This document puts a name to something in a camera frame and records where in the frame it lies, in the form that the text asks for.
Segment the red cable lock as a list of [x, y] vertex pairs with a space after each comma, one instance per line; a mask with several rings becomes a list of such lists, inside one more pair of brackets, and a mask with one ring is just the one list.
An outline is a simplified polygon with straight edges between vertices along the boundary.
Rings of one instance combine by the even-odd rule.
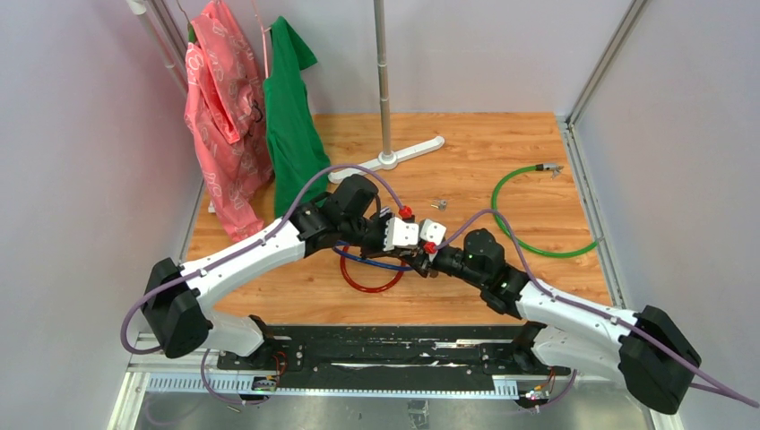
[[365, 294], [380, 294], [396, 286], [407, 273], [389, 271], [365, 265], [339, 256], [339, 271], [343, 280], [354, 290]]

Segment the blue cable lock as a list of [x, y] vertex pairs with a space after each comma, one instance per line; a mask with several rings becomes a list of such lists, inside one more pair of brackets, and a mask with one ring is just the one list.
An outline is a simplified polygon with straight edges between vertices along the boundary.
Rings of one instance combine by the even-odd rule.
[[338, 254], [340, 257], [342, 257], [344, 259], [347, 259], [347, 260], [351, 260], [353, 262], [358, 262], [358, 263], [362, 263], [362, 264], [365, 264], [365, 265], [369, 265], [369, 266], [373, 266], [373, 267], [377, 267], [377, 268], [381, 268], [381, 269], [385, 269], [385, 270], [389, 270], [389, 271], [401, 271], [401, 272], [412, 271], [411, 267], [409, 267], [408, 265], [405, 265], [403, 263], [402, 264], [391, 264], [391, 263], [386, 263], [386, 262], [378, 262], [378, 261], [362, 258], [362, 257], [360, 257], [358, 255], [355, 255], [355, 254], [351, 254], [351, 253], [349, 253], [348, 251], [345, 250], [345, 247], [348, 247], [348, 246], [349, 245], [346, 244], [346, 243], [339, 242], [336, 246], [332, 247], [332, 250], [336, 254]]

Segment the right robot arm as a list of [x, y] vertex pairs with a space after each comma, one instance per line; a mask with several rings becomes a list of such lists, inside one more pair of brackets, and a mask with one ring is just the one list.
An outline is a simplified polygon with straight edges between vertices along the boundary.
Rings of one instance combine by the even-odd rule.
[[486, 229], [468, 233], [462, 248], [446, 245], [445, 227], [424, 222], [416, 268], [442, 272], [480, 292], [498, 314], [527, 322], [526, 340], [512, 349], [517, 370], [560, 366], [624, 385], [649, 409], [675, 414], [702, 359], [670, 316], [648, 305], [639, 312], [581, 299], [507, 263]]

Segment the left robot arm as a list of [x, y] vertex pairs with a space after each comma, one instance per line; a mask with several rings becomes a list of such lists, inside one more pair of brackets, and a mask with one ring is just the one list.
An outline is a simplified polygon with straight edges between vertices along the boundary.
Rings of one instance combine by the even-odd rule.
[[380, 207], [377, 186], [353, 175], [216, 254], [184, 265], [170, 258], [156, 262], [139, 309], [167, 358], [216, 348], [263, 370], [275, 348], [261, 320], [218, 313], [214, 306], [247, 282], [340, 242], [366, 255], [401, 255], [417, 246], [419, 225], [407, 206], [397, 214]]

